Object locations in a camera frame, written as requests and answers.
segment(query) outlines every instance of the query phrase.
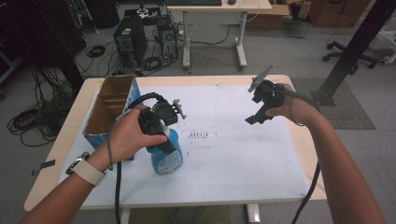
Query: black pole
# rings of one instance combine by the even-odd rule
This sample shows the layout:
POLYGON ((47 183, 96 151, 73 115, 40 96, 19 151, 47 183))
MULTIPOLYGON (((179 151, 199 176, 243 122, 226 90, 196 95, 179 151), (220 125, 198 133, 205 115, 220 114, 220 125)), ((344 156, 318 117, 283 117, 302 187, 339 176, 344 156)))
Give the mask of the black pole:
POLYGON ((348 72, 367 49, 396 8, 396 0, 376 0, 366 19, 318 91, 311 92, 318 105, 332 105, 332 97, 348 72))

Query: chair wheel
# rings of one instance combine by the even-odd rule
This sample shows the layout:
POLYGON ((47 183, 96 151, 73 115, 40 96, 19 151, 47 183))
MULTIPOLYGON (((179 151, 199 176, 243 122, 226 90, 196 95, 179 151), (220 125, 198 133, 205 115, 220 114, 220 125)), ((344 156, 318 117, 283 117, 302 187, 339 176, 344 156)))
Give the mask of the chair wheel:
POLYGON ((328 62, 330 60, 329 55, 323 56, 322 60, 323 62, 328 62))
POLYGON ((332 49, 332 48, 334 48, 334 44, 328 44, 326 48, 327 49, 332 49))
POLYGON ((373 69, 375 66, 376 66, 376 63, 370 63, 370 64, 368 65, 368 67, 369 67, 370 69, 373 69))

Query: whiteboard surface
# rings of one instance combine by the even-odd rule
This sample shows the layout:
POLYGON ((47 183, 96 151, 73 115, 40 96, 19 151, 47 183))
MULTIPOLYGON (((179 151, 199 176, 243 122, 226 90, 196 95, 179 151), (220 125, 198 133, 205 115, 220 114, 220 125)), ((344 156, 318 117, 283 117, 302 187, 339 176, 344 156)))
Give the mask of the whiteboard surface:
MULTIPOLYGON (((122 163, 122 207, 259 203, 302 199, 308 191, 283 118, 249 125, 262 103, 251 101, 248 86, 139 87, 172 104, 180 99, 186 119, 170 126, 179 134, 183 165, 156 175, 150 154, 141 149, 122 163)), ((152 106, 155 101, 146 101, 152 106)), ((82 135, 83 124, 60 177, 83 151, 94 149, 82 135)), ((116 169, 87 198, 83 207, 114 206, 116 169)))

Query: hand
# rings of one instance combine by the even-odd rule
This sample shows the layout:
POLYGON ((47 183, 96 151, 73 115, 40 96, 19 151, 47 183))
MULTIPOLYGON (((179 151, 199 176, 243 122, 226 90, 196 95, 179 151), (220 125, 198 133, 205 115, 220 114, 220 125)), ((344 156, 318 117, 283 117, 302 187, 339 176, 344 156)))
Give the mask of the hand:
MULTIPOLYGON (((110 147, 113 163, 131 158, 142 147, 155 146, 167 140, 164 135, 146 135, 142 133, 137 118, 140 114, 140 109, 144 108, 146 107, 139 106, 133 108, 125 118, 118 120, 111 130, 110 147)), ((106 166, 108 167, 109 155, 107 141, 99 146, 94 154, 100 154, 101 160, 105 159, 106 166)))
POLYGON ((285 96, 282 106, 268 109, 265 116, 283 116, 295 123, 307 125, 320 113, 309 103, 293 96, 285 96))

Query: smartwatch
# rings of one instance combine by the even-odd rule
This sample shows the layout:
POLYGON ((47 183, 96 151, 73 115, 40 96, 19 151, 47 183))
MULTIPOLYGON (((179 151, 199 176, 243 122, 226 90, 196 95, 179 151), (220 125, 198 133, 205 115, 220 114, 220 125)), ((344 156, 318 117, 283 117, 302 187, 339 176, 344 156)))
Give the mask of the smartwatch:
POLYGON ((66 173, 71 175, 76 173, 88 183, 98 186, 105 178, 106 173, 98 171, 91 166, 86 160, 90 157, 90 153, 83 152, 73 163, 67 168, 66 173))

